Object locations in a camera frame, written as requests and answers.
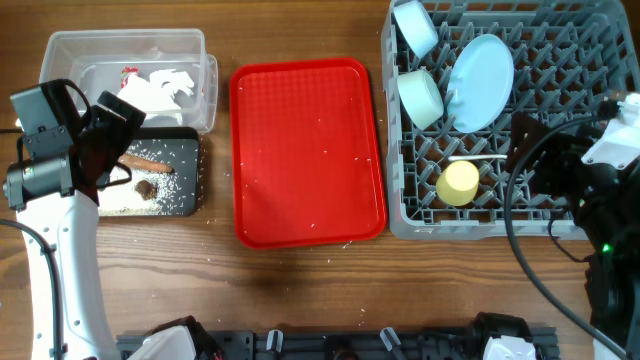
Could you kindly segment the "brown carrot piece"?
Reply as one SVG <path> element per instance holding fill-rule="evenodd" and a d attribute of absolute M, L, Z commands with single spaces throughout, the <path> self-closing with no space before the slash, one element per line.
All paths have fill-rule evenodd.
<path fill-rule="evenodd" d="M 173 168 L 167 164 L 150 161 L 141 157 L 124 154 L 119 157 L 119 162 L 123 165 L 136 170 L 154 172 L 154 173 L 171 173 Z"/>

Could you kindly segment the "white paper napkin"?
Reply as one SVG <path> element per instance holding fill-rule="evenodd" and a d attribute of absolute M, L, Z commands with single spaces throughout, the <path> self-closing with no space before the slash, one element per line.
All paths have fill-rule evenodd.
<path fill-rule="evenodd" d="M 128 84 L 117 97 L 146 113 L 146 120 L 159 116 L 173 118 L 183 125 L 182 107 L 176 102 L 176 94 L 194 95 L 195 83 L 185 71 L 164 69 L 151 72 L 146 80 L 138 73 L 129 78 Z"/>

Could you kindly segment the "red snack wrapper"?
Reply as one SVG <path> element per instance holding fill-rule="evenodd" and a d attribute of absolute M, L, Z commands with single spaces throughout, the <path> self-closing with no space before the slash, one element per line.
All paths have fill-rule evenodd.
<path fill-rule="evenodd" d="M 121 87 L 124 88 L 128 84 L 129 78 L 133 75 L 137 76 L 138 73 L 139 69 L 137 67 L 124 67 L 121 71 Z"/>

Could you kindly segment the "white plastic spoon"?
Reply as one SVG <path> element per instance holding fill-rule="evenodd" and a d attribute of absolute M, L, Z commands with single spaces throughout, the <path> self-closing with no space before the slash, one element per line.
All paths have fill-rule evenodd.
<path fill-rule="evenodd" d="M 481 154 L 481 155 L 455 155 L 448 157 L 448 161 L 476 161 L 476 160 L 493 160 L 493 159 L 502 159 L 506 160 L 508 158 L 507 155 L 504 154 Z"/>

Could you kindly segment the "white rice grains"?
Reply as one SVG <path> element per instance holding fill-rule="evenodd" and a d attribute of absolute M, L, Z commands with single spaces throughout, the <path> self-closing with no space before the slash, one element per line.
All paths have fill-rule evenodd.
<path fill-rule="evenodd" d="M 100 190 L 99 213 L 101 216 L 155 216 L 168 215 L 175 208 L 174 200 L 180 200 L 181 186 L 179 177 L 173 168 L 171 173 L 154 173 L 131 169 L 132 180 Z M 157 187 L 157 197 L 144 201 L 135 192 L 135 185 L 147 180 Z"/>

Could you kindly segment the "brown food lump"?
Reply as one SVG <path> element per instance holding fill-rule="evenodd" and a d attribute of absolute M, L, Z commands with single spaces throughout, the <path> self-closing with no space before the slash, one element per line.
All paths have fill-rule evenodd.
<path fill-rule="evenodd" d="M 138 182 L 135 185 L 134 190 L 144 201 L 149 201 L 157 197 L 156 185 L 147 180 Z"/>

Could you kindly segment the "yellow plastic cup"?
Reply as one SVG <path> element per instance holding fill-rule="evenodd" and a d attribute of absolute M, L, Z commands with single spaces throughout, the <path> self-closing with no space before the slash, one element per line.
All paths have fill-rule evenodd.
<path fill-rule="evenodd" d="M 475 198 L 479 179 L 479 170 L 473 163 L 455 161 L 438 178 L 436 194 L 448 205 L 464 206 Z"/>

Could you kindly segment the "large light blue plate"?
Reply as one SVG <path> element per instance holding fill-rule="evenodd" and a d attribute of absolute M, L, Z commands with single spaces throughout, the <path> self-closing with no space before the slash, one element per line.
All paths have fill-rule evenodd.
<path fill-rule="evenodd" d="M 496 120 L 511 94 L 514 71 L 511 52 L 500 38 L 485 34 L 473 39 L 455 62 L 447 86 L 453 128 L 474 133 Z"/>

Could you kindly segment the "light green bowl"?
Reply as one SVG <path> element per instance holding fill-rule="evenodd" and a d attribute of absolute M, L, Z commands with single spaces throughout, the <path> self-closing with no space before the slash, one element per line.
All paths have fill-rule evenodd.
<path fill-rule="evenodd" d="M 402 74 L 397 84 L 401 102 L 419 130 L 425 130 L 442 117 L 443 100 L 428 71 L 420 69 Z"/>

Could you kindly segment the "small light blue bowl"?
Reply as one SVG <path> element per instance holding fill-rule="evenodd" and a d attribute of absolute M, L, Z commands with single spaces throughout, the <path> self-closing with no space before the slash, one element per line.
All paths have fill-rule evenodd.
<path fill-rule="evenodd" d="M 396 5 L 393 14 L 407 45 L 418 58 L 423 58 L 437 45 L 436 28 L 421 2 L 413 0 Z"/>

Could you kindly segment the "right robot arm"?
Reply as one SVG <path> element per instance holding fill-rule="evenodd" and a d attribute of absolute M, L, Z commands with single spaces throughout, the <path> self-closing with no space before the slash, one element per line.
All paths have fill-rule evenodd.
<path fill-rule="evenodd" d="M 536 289 L 563 315 L 590 334 L 598 358 L 639 356 L 639 172 L 627 172 L 625 151 L 613 164 L 589 155 L 596 145 L 630 124 L 619 115 L 599 114 L 548 127 L 516 113 L 506 159 L 510 178 L 504 199 L 506 236 L 513 254 Z M 566 199 L 566 212 L 590 241 L 583 258 L 591 317 L 584 320 L 543 284 L 526 260 L 513 224 L 512 197 L 520 174 L 531 168 L 530 187 Z"/>

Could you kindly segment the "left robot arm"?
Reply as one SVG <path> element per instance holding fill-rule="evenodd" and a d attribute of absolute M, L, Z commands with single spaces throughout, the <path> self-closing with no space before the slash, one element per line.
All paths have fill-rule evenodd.
<path fill-rule="evenodd" d="M 112 186 L 113 169 L 133 179 L 122 162 L 145 113 L 104 91 L 79 112 L 69 79 L 15 93 L 23 130 L 17 160 L 2 191 L 29 264 L 34 359 L 119 359 L 106 319 L 97 264 L 99 191 Z"/>

